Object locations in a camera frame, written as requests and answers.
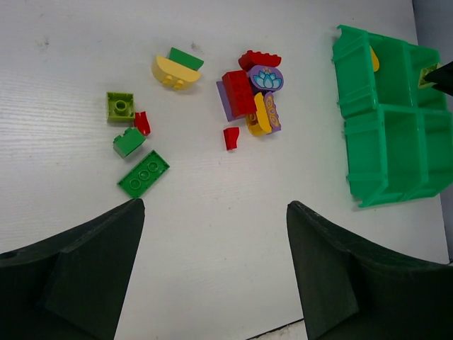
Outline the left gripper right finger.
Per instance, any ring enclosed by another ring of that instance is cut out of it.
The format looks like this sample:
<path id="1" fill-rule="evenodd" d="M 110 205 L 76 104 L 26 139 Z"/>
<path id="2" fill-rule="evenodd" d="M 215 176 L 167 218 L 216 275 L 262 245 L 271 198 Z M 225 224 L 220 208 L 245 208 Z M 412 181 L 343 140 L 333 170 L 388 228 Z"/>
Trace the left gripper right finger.
<path id="1" fill-rule="evenodd" d="M 294 201 L 287 234 L 309 339 L 451 339 L 452 267 L 392 251 Z"/>

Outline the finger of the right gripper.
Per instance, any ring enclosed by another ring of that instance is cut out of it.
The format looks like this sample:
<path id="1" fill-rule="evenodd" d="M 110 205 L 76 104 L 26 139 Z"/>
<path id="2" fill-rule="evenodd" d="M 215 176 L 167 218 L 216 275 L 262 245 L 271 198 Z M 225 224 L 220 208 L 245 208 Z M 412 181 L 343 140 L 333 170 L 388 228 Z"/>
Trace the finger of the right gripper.
<path id="1" fill-rule="evenodd" d="M 434 89 L 453 96 L 453 62 L 429 73 L 426 79 L 435 83 L 432 86 Z"/>

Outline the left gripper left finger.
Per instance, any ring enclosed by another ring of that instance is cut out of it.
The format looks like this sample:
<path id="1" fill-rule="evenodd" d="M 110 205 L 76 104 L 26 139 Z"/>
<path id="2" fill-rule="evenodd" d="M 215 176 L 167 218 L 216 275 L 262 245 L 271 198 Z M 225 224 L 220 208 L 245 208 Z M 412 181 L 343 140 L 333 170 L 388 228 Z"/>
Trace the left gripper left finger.
<path id="1" fill-rule="evenodd" d="M 1 254 L 2 339 L 114 339 L 144 226 L 132 199 Z"/>

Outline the lime curved lego brick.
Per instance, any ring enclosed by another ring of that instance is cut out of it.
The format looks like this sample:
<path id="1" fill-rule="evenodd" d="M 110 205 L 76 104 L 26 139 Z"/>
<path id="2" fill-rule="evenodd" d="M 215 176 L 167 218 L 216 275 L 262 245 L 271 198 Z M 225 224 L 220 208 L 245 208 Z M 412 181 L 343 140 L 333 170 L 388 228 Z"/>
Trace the lime curved lego brick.
<path id="1" fill-rule="evenodd" d="M 435 64 L 432 64 L 432 65 L 430 65 L 428 67 L 425 67 L 425 68 L 421 69 L 419 80 L 418 80 L 418 88 L 419 89 L 425 89 L 425 88 L 428 88 L 428 87 L 432 87 L 435 83 L 432 82 L 432 81 L 428 81 L 426 79 L 426 76 L 429 73 L 432 73 L 433 71 L 436 71 L 441 66 L 442 65 L 440 63 L 435 63 Z"/>

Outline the orange yellow curved lego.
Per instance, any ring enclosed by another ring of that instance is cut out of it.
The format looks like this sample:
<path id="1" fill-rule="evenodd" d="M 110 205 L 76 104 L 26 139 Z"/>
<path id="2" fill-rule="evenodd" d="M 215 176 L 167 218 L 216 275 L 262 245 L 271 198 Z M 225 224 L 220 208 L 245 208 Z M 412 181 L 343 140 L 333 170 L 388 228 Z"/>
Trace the orange yellow curved lego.
<path id="1" fill-rule="evenodd" d="M 371 61 L 372 61 L 372 70 L 373 70 L 373 72 L 378 72 L 379 68 L 380 68 L 380 62 L 372 47 L 370 48 L 370 54 L 371 54 Z"/>

